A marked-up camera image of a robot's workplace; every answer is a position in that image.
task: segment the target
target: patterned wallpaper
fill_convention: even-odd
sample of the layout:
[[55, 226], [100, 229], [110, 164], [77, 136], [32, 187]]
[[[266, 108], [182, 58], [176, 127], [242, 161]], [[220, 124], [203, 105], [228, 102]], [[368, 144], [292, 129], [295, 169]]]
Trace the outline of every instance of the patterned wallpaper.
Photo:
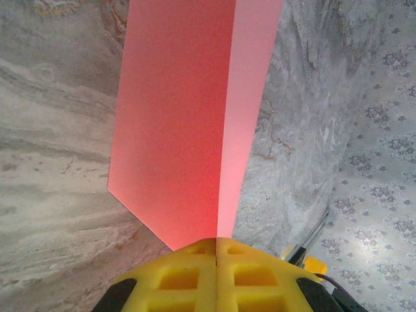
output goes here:
[[313, 255], [369, 311], [416, 311], [416, 1], [396, 1]]

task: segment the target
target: square hole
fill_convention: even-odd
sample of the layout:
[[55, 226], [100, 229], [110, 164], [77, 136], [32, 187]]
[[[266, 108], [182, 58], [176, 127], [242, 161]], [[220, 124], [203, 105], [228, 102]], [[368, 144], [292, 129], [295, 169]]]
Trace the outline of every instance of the square hole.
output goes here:
[[194, 312], [194, 302], [154, 302], [148, 306], [148, 312]]
[[244, 296], [237, 299], [239, 312], [286, 312], [285, 299], [281, 296]]
[[243, 254], [244, 253], [244, 251], [242, 251], [240, 248], [237, 248], [237, 247], [234, 247], [234, 246], [229, 247], [227, 249], [227, 252], [230, 255], [240, 255], [240, 254]]
[[239, 265], [234, 271], [235, 286], [277, 286], [276, 277], [265, 265]]
[[189, 252], [190, 252], [190, 254], [193, 254], [193, 255], [203, 255], [203, 254], [205, 254], [207, 251], [205, 250], [205, 248], [204, 248], [204, 247], [197, 246], [197, 247], [195, 247], [195, 248], [191, 249]]
[[169, 268], [158, 289], [196, 289], [199, 276], [198, 268]]

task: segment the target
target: yellow object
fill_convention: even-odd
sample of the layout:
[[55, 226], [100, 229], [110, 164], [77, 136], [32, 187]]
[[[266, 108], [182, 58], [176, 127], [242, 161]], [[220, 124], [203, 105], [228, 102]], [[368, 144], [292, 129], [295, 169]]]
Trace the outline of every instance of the yellow object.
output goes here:
[[306, 257], [304, 264], [304, 269], [311, 273], [325, 274], [328, 271], [328, 267], [325, 263], [311, 256]]
[[[310, 265], [316, 262], [309, 260]], [[312, 273], [232, 239], [204, 239], [122, 276], [121, 312], [312, 312], [296, 280]]]

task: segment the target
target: pink board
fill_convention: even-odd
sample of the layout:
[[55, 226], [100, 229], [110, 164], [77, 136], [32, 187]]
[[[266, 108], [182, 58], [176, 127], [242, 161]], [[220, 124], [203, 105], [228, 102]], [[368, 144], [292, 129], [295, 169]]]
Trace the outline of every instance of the pink board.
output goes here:
[[131, 0], [109, 190], [173, 250], [232, 234], [283, 0]]

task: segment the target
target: marble-patterned wall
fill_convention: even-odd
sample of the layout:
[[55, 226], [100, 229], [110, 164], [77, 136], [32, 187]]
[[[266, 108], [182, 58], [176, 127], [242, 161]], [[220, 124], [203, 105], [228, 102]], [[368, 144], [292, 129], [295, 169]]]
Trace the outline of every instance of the marble-patterned wall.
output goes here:
[[234, 237], [279, 255], [323, 213], [382, 42], [378, 0], [286, 0]]
[[[0, 1], [0, 303], [142, 238], [141, 222], [107, 192], [122, 55], [104, 9]], [[143, 245], [142, 255], [163, 250], [154, 236]]]

